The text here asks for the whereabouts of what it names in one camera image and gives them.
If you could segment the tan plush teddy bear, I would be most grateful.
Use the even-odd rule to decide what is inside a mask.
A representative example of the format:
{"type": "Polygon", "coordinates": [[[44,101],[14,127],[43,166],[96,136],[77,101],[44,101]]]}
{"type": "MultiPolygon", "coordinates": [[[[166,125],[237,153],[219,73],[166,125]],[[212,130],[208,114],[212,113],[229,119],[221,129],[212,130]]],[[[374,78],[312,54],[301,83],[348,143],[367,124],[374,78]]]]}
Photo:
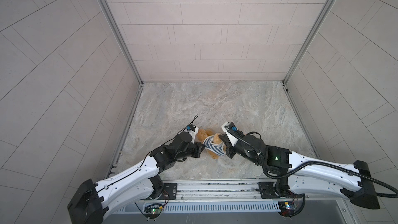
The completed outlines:
{"type": "Polygon", "coordinates": [[[226,155],[226,146],[220,138],[220,133],[214,133],[210,129],[199,129],[197,137],[213,159],[226,155]]]}

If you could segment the blue white striped knit sweater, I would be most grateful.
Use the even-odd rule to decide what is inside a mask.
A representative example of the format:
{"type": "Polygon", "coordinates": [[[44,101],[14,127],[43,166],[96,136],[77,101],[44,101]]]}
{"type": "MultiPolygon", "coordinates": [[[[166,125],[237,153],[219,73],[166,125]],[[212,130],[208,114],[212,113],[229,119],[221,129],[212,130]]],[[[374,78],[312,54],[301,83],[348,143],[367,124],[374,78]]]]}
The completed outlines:
{"type": "Polygon", "coordinates": [[[207,137],[203,144],[212,159],[218,159],[219,157],[226,155],[226,146],[221,140],[219,133],[207,137]]]}

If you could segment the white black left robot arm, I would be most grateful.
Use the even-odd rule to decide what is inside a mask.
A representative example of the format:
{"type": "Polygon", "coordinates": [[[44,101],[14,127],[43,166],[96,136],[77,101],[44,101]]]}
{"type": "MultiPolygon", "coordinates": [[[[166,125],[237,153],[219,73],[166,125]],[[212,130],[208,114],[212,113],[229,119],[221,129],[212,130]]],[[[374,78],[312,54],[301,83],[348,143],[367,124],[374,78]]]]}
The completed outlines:
{"type": "Polygon", "coordinates": [[[110,178],[93,182],[84,181],[67,210],[74,224],[101,224],[113,212],[142,199],[156,199],[161,195],[164,183],[160,173],[172,168],[186,158],[199,158],[205,146],[195,141],[199,129],[187,126],[170,144],[163,144],[138,164],[110,178]]]}

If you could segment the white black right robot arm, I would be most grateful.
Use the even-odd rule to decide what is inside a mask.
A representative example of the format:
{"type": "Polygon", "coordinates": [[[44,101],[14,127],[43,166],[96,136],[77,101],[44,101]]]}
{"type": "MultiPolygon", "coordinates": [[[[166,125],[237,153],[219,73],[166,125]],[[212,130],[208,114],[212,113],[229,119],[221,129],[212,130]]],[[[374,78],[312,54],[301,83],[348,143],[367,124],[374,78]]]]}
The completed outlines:
{"type": "Polygon", "coordinates": [[[276,180],[275,191],[287,194],[335,195],[348,199],[353,205],[379,209],[378,196],[366,162],[353,164],[330,163],[309,158],[289,149],[265,145],[252,133],[236,138],[221,134],[229,158],[240,155],[261,166],[263,173],[276,180]]]}

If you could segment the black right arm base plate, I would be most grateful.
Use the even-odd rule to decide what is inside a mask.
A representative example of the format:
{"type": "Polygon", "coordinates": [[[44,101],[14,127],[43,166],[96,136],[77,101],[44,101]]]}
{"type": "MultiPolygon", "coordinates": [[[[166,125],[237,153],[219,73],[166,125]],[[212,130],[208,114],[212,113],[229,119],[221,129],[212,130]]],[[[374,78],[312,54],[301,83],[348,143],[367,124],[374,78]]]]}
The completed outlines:
{"type": "Polygon", "coordinates": [[[276,182],[259,182],[258,186],[259,188],[256,191],[260,193],[262,199],[303,198],[302,195],[297,195],[290,191],[290,187],[282,180],[277,180],[276,182]]]}

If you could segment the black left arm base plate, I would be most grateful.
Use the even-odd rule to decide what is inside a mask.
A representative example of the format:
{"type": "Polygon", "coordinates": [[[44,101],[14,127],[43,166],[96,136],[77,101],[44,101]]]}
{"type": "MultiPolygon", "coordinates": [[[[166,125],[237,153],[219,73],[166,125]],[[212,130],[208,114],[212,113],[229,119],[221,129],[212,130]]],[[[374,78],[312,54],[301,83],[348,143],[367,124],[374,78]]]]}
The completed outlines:
{"type": "Polygon", "coordinates": [[[147,200],[175,200],[177,194],[177,183],[165,183],[163,187],[157,187],[147,200]]]}

